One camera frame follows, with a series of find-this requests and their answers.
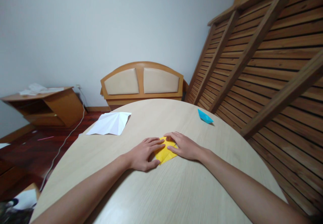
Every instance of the oval table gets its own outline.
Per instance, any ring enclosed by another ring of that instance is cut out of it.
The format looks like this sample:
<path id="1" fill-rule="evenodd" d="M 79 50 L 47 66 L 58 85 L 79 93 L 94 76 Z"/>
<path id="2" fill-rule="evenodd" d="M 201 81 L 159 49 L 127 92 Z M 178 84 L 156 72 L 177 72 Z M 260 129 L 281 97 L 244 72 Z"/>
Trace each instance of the oval table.
<path id="1" fill-rule="evenodd" d="M 206 112 L 214 123 L 203 122 L 198 109 Z M 210 112 L 167 99 L 137 101 L 114 112 L 132 113 L 122 134 L 82 134 L 51 174 L 32 220 L 79 182 L 144 138 L 162 137 L 171 131 L 183 133 L 211 149 L 286 202 L 258 154 L 233 128 Z M 103 198 L 87 223 L 251 222 L 202 164 L 177 156 L 147 173 L 128 170 Z"/>

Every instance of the bed headboard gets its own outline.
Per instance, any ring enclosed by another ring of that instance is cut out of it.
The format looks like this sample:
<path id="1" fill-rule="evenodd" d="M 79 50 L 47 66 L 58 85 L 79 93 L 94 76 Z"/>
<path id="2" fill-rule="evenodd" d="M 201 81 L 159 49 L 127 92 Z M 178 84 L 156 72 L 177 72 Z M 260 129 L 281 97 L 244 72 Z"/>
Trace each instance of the bed headboard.
<path id="1" fill-rule="evenodd" d="M 102 78 L 101 94 L 110 106 L 151 98 L 181 100 L 183 81 L 183 75 L 165 65 L 133 62 L 122 65 Z"/>

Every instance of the yellow origami paper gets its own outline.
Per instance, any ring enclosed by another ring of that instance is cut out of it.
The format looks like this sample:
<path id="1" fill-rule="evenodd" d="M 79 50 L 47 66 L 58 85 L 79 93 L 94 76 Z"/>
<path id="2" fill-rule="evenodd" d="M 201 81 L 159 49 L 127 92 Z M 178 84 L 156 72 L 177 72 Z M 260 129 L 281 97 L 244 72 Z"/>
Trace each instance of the yellow origami paper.
<path id="1" fill-rule="evenodd" d="M 160 139 L 164 139 L 165 141 L 162 144 L 165 144 L 165 147 L 162 149 L 158 149 L 154 151 L 156 159 L 160 161 L 159 165 L 162 165 L 163 163 L 167 162 L 168 160 L 172 159 L 173 157 L 176 157 L 177 154 L 173 153 L 172 151 L 168 150 L 168 146 L 172 146 L 175 148 L 178 148 L 176 144 L 173 141 L 166 141 L 166 137 L 162 137 Z"/>

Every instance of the white paper on floor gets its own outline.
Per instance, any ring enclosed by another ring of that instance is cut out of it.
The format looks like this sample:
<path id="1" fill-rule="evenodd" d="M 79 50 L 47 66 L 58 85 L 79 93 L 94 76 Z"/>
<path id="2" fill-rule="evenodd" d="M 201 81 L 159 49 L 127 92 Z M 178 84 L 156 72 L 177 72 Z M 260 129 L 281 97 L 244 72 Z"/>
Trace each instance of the white paper on floor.
<path id="1" fill-rule="evenodd" d="M 9 143 L 0 143 L 0 149 L 10 145 Z"/>
<path id="2" fill-rule="evenodd" d="M 121 135 L 128 117 L 131 115 L 129 112 L 111 112 L 105 113 L 100 116 L 94 126 L 87 132 L 87 135 L 92 134 L 113 134 Z"/>
<path id="3" fill-rule="evenodd" d="M 33 208 L 33 206 L 37 203 L 37 195 L 35 189 L 25 190 L 15 198 L 19 201 L 18 204 L 14 206 L 14 208 L 17 210 Z"/>

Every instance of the person's left hand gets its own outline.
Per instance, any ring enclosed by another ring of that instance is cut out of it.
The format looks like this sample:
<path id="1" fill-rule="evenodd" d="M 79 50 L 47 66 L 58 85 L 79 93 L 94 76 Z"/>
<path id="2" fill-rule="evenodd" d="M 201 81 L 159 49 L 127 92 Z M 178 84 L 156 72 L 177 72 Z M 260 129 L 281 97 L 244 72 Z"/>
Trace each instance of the person's left hand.
<path id="1" fill-rule="evenodd" d="M 148 158 L 153 151 L 165 147 L 165 144 L 161 144 L 163 142 L 164 139 L 159 140 L 159 138 L 144 139 L 141 143 L 125 154 L 129 161 L 129 168 L 147 171 L 160 164 L 160 161 L 157 159 L 148 162 Z"/>

